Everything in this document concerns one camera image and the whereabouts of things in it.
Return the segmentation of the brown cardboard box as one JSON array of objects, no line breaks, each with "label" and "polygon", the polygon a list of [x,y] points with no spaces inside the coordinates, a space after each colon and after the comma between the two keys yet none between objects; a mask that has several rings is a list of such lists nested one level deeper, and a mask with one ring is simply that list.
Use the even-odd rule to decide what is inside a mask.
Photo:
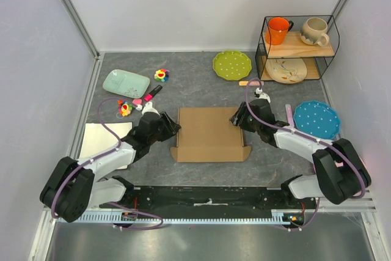
[{"label": "brown cardboard box", "polygon": [[229,119],[235,107],[180,108],[177,145],[170,149],[178,163],[243,162],[251,152],[243,131]]}]

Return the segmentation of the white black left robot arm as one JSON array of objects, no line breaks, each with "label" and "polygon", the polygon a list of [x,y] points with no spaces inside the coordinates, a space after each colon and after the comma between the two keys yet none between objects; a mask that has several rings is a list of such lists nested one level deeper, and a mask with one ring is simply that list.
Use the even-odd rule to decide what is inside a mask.
[{"label": "white black left robot arm", "polygon": [[59,160],[40,193],[40,202],[51,209],[53,218],[76,221],[88,208],[115,202],[127,208],[134,201],[133,186],[121,177],[105,176],[146,156],[156,142],[175,136],[181,126],[165,112],[146,112],[138,125],[110,148],[77,160]]}]

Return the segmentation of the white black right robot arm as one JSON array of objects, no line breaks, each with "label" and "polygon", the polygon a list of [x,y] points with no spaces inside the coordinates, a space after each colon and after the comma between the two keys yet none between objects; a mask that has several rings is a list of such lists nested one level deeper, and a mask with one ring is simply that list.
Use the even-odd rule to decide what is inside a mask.
[{"label": "white black right robot arm", "polygon": [[311,162],[313,175],[297,175],[281,186],[280,201],[284,207],[294,208],[303,198],[325,197],[338,205],[347,199],[363,197],[371,185],[371,177],[347,139],[322,141],[304,134],[288,123],[276,120],[270,103],[264,98],[244,101],[230,118],[230,122],[244,131],[257,133],[260,139],[287,150]]}]

